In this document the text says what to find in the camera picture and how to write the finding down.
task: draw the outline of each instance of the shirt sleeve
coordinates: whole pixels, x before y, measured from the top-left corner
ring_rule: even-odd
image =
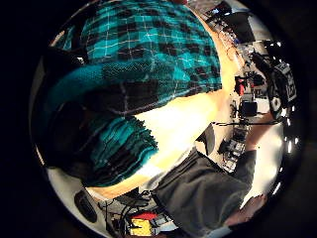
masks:
[[[244,152],[237,161],[236,168],[232,172],[232,177],[248,185],[252,185],[254,180],[256,158],[256,150]]]
[[[239,209],[250,191],[253,177],[248,156],[251,159],[252,154],[255,156],[255,152],[247,152],[240,158],[232,176],[214,168],[209,159],[194,151],[160,182],[154,193],[185,234],[205,237]]]

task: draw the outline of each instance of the cable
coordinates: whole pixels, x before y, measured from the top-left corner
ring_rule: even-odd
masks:
[[[124,219],[127,216],[127,213],[132,209],[132,208],[136,208],[135,204],[138,202],[138,199],[142,198],[143,195],[145,195],[148,191],[144,190],[143,192],[141,192],[138,197],[136,197],[134,200],[128,202],[128,204],[122,209],[121,213],[120,213],[120,220],[119,220],[119,230],[120,230],[120,234],[122,237],[124,237],[124,231],[125,231],[125,226],[124,226]]]
[[[221,41],[221,39],[220,39],[220,33],[221,33],[221,31],[219,31],[219,32],[217,33],[217,37],[218,37],[218,39]]]
[[[114,201],[115,201],[115,200],[112,199],[112,201],[111,201],[109,204],[107,204],[107,201],[105,201],[105,202],[106,202],[106,206],[101,206],[100,203],[98,202],[98,207],[99,207],[101,210],[103,210],[103,208],[106,208],[106,217],[105,217],[106,223],[108,222],[108,206],[110,206]]]
[[[234,49],[234,50],[235,50],[235,48],[234,48],[234,46],[230,46],[230,47],[227,48],[227,50],[226,50],[226,54],[227,54],[228,59],[229,59],[230,61],[233,61],[234,59],[231,59],[231,58],[229,57],[229,55],[228,55],[229,49]]]

